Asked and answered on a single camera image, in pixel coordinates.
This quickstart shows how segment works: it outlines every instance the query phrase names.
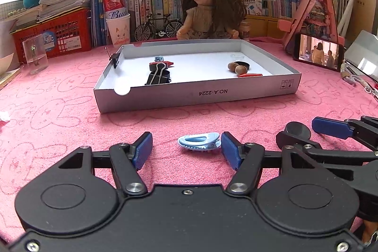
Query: bicycle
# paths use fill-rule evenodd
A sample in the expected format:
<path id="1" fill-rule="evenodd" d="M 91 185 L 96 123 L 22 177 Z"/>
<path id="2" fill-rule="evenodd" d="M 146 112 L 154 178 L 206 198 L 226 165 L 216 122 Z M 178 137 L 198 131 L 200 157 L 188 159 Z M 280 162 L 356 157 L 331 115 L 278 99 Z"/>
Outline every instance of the bicycle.
<path id="1" fill-rule="evenodd" d="M 163 18 L 153 18 L 152 16 L 152 14 L 147 14 L 147 21 L 136 28 L 134 32 L 136 41 L 147 41 L 152 37 L 152 35 L 159 36 L 160 38 L 163 38 L 164 36 L 173 38 L 176 36 L 177 31 L 183 25 L 179 19 L 169 19 L 169 17 L 171 16 L 170 14 L 164 14 Z M 153 23 L 151 23 L 151 21 L 157 20 L 164 21 L 163 30 L 159 30 Z"/>

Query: glass mug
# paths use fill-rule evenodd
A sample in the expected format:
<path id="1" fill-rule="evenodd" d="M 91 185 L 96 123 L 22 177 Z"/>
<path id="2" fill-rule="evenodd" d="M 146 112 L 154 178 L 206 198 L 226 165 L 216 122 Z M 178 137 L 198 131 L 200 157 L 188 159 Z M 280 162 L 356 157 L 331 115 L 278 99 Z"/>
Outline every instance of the glass mug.
<path id="1" fill-rule="evenodd" d="M 22 42 L 22 45 L 30 74 L 36 74 L 48 67 L 48 60 L 42 34 L 25 40 Z"/>

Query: doll's hair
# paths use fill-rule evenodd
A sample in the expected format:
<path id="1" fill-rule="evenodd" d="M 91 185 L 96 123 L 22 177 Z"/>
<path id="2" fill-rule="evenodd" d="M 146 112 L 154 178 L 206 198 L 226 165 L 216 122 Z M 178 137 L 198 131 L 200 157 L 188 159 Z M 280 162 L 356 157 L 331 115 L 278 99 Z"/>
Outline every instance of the doll's hair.
<path id="1" fill-rule="evenodd" d="M 212 25 L 207 36 L 211 36 L 220 25 L 225 28 L 239 29 L 241 21 L 247 15 L 243 0 L 212 0 L 212 2 Z M 181 4 L 184 18 L 186 10 L 197 6 L 194 0 L 181 0 Z"/>

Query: doll's dress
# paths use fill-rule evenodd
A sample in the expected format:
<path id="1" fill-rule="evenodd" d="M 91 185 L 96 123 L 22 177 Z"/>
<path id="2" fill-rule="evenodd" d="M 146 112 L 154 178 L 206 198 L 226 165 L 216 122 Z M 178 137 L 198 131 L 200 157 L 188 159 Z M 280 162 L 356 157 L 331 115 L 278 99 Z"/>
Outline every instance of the doll's dress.
<path id="1" fill-rule="evenodd" d="M 197 5 L 197 7 L 186 10 L 188 15 L 193 15 L 192 28 L 185 35 L 187 39 L 230 39 L 231 34 L 225 31 L 222 25 L 208 36 L 207 32 L 212 24 L 211 6 Z"/>

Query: white paper cup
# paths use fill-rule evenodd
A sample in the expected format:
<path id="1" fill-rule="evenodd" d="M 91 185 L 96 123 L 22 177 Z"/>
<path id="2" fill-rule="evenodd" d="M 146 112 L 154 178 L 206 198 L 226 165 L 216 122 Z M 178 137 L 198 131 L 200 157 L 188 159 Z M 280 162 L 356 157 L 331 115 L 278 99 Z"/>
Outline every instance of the white paper cup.
<path id="1" fill-rule="evenodd" d="M 107 19 L 106 24 L 115 48 L 130 44 L 130 14 L 116 19 Z"/>

